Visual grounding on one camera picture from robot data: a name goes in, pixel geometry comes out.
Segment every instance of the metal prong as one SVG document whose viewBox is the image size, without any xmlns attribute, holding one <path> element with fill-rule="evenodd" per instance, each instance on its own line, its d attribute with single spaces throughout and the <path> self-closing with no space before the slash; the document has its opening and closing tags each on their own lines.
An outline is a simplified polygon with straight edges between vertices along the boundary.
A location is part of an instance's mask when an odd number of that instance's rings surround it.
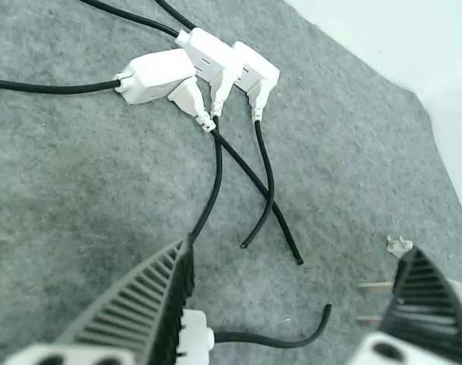
<svg viewBox="0 0 462 365">
<path fill-rule="evenodd" d="M 378 325 L 383 320 L 383 317 L 379 316 L 359 316 L 355 318 L 355 321 L 361 327 L 365 327 L 367 325 Z"/>
<path fill-rule="evenodd" d="M 393 283 L 390 281 L 382 283 L 363 283 L 358 285 L 358 290 L 364 294 L 391 293 L 393 291 Z"/>
</svg>

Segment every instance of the black cable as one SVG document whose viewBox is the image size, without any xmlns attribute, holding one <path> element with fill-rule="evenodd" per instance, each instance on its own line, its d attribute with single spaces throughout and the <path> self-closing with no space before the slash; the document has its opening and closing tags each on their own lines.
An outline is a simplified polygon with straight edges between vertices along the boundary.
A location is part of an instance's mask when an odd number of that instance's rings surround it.
<svg viewBox="0 0 462 365">
<path fill-rule="evenodd" d="M 119 87 L 119 80 L 100 82 L 98 84 L 89 85 L 74 85 L 74 86 L 50 86 L 50 85 L 35 85 L 23 84 L 21 82 L 12 82 L 0 80 L 0 89 L 24 91 L 25 93 L 36 94 L 85 94 L 93 93 L 94 91 L 113 89 Z"/>
<path fill-rule="evenodd" d="M 215 343 L 222 344 L 225 342 L 247 342 L 251 344 L 261 344 L 262 346 L 269 346 L 271 348 L 302 348 L 308 344 L 311 344 L 317 340 L 320 335 L 322 335 L 323 330 L 329 322 L 331 310 L 332 304 L 327 304 L 323 308 L 322 319 L 320 320 L 320 324 L 317 327 L 317 330 L 315 330 L 315 332 L 310 337 L 301 341 L 281 341 L 262 335 L 255 335 L 253 333 L 244 332 L 216 332 L 214 334 Z"/>
<path fill-rule="evenodd" d="M 237 164 L 239 164 L 239 166 L 244 170 L 244 172 L 250 177 L 254 185 L 261 192 L 261 194 L 265 198 L 268 198 L 268 190 L 263 185 L 260 178 L 254 173 L 253 169 L 251 169 L 250 166 L 246 163 L 246 161 L 244 161 L 243 158 L 239 155 L 239 153 L 236 152 L 236 150 L 233 149 L 233 147 L 229 144 L 229 142 L 227 142 L 225 138 L 222 137 L 219 133 L 217 133 L 216 131 L 211 131 L 210 133 L 214 136 L 215 140 L 218 141 L 222 145 L 222 147 L 232 156 L 232 158 L 234 158 L 234 160 L 237 162 Z M 286 242 L 288 246 L 290 247 L 290 250 L 292 251 L 293 256 L 295 257 L 295 261 L 299 265 L 303 265 L 304 260 L 301 257 L 300 252 L 298 251 L 298 247 L 295 244 L 295 240 L 293 239 L 292 232 L 288 228 L 285 217 L 283 216 L 283 213 L 280 210 L 278 204 L 276 204 L 276 202 L 273 202 L 272 209 L 273 209 L 273 213 L 275 213 L 276 219 L 278 220 L 280 227 L 282 228 L 283 234 L 285 235 Z"/>
<path fill-rule="evenodd" d="M 263 164 L 266 171 L 266 179 L 268 180 L 268 194 L 266 197 L 266 205 L 263 209 L 260 219 L 257 221 L 256 226 L 254 226 L 251 233 L 249 233 L 246 239 L 242 242 L 241 248 L 246 249 L 251 242 L 254 240 L 254 237 L 260 232 L 261 228 L 265 224 L 266 220 L 271 213 L 273 202 L 275 201 L 275 180 L 273 179 L 273 171 L 271 168 L 271 163 L 269 162 L 268 153 L 266 152 L 266 146 L 264 145 L 263 134 L 261 133 L 261 122 L 259 120 L 254 123 L 254 131 L 256 132 L 256 139 L 258 140 L 258 145 L 260 146 L 261 157 L 263 158 Z"/>
<path fill-rule="evenodd" d="M 218 117 L 214 117 L 215 130 L 218 133 Z M 194 242 L 200 232 L 202 231 L 203 226 L 206 224 L 206 221 L 209 219 L 209 215 L 214 208 L 215 200 L 217 200 L 218 191 L 221 188 L 222 182 L 222 148 L 221 144 L 215 140 L 215 180 L 214 187 L 212 188 L 212 193 L 210 194 L 207 205 L 200 215 L 199 220 L 195 228 L 193 228 L 192 233 L 190 234 L 190 240 Z"/>
<path fill-rule="evenodd" d="M 148 19 L 146 17 L 141 17 L 139 15 L 129 13 L 128 11 L 124 11 L 118 8 L 114 8 L 111 5 L 108 5 L 104 2 L 99 2 L 98 0 L 80 0 L 81 2 L 84 2 L 85 4 L 91 5 L 94 8 L 106 11 L 108 13 L 111 13 L 113 15 L 116 15 L 117 17 L 123 17 L 124 19 L 127 19 L 128 21 L 134 21 L 135 23 L 139 23 L 142 25 L 145 25 L 146 27 L 151 27 L 156 30 L 160 30 L 169 36 L 172 36 L 173 38 L 178 37 L 178 32 L 170 28 L 169 26 L 158 23 L 157 21 L 153 21 L 151 19 Z"/>
<path fill-rule="evenodd" d="M 169 15 L 174 17 L 177 21 L 179 21 L 183 26 L 187 27 L 188 29 L 192 30 L 196 28 L 196 25 L 189 21 L 186 17 L 180 14 L 175 8 L 172 8 L 165 0 L 155 0 L 158 5 L 160 5 Z"/>
</svg>

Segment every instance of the gray carpet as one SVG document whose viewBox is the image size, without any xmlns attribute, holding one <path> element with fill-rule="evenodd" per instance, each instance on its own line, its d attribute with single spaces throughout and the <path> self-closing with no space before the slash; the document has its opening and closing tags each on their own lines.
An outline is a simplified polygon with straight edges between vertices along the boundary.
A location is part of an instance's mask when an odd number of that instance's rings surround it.
<svg viewBox="0 0 462 365">
<path fill-rule="evenodd" d="M 177 27 L 151 0 L 116 1 Z M 243 40 L 282 70 L 263 134 L 276 200 L 305 264 L 274 217 L 248 250 L 239 242 L 263 199 L 225 155 L 217 206 L 196 243 L 189 306 L 214 329 L 311 346 L 223 344 L 213 364 L 341 364 L 388 296 L 357 294 L 393 277 L 385 236 L 402 233 L 462 280 L 462 210 L 414 95 L 280 0 L 175 0 L 228 43 Z M 77 1 L 0 1 L 0 78 L 39 84 L 109 80 L 136 56 L 174 47 L 155 30 Z M 202 85 L 208 95 L 209 89 Z M 246 97 L 233 90 L 221 132 L 264 179 Z M 195 224 L 214 179 L 210 136 L 166 100 L 128 106 L 113 91 L 40 96 L 0 90 L 0 361 L 52 341 L 111 283 Z"/>
</svg>

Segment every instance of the white cable connector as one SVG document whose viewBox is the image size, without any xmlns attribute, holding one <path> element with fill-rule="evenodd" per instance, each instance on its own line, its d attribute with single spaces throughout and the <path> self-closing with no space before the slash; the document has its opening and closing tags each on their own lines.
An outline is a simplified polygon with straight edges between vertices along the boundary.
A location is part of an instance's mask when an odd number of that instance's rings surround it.
<svg viewBox="0 0 462 365">
<path fill-rule="evenodd" d="M 236 42 L 233 49 L 244 62 L 244 72 L 235 84 L 249 97 L 253 122 L 261 121 L 269 93 L 278 84 L 279 69 L 242 42 Z"/>
<path fill-rule="evenodd" d="M 177 104 L 182 111 L 194 117 L 204 131 L 210 132 L 215 129 L 215 123 L 206 112 L 202 92 L 197 86 L 195 76 L 182 82 L 168 95 L 168 99 Z"/>
<path fill-rule="evenodd" d="M 184 50 L 171 49 L 131 60 L 113 79 L 121 81 L 116 91 L 127 103 L 141 104 L 166 97 L 195 72 Z"/>
<path fill-rule="evenodd" d="M 232 85 L 243 73 L 244 64 L 238 52 L 200 28 L 193 28 L 190 33 L 180 31 L 175 42 L 192 59 L 197 76 L 210 83 L 211 115 L 220 117 Z"/>
<path fill-rule="evenodd" d="M 184 309 L 181 317 L 182 329 L 178 342 L 175 365 L 209 365 L 209 352 L 214 348 L 215 336 L 207 327 L 206 314 L 200 310 Z"/>
</svg>

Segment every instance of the electrical plug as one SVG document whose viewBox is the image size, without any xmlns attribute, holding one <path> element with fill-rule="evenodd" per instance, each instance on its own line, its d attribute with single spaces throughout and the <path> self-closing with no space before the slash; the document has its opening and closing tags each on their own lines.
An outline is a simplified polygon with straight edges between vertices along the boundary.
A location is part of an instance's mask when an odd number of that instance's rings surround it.
<svg viewBox="0 0 462 365">
<path fill-rule="evenodd" d="M 243 73 L 240 56 L 227 43 L 200 28 L 190 33 L 180 31 L 175 42 L 192 59 L 196 75 L 210 83 L 211 115 L 220 117 L 234 82 Z"/>
<path fill-rule="evenodd" d="M 194 117 L 196 122 L 206 132 L 215 129 L 215 123 L 206 112 L 203 104 L 203 96 L 197 86 L 197 78 L 192 76 L 168 95 L 169 101 L 173 101 L 182 111 Z"/>
<path fill-rule="evenodd" d="M 232 48 L 244 63 L 243 74 L 234 83 L 249 98 L 253 122 L 262 121 L 269 93 L 278 84 L 279 69 L 242 42 L 236 42 Z"/>
<path fill-rule="evenodd" d="M 131 60 L 114 76 L 116 88 L 129 104 L 147 103 L 168 96 L 196 73 L 189 56 L 182 49 L 149 53 Z"/>
</svg>

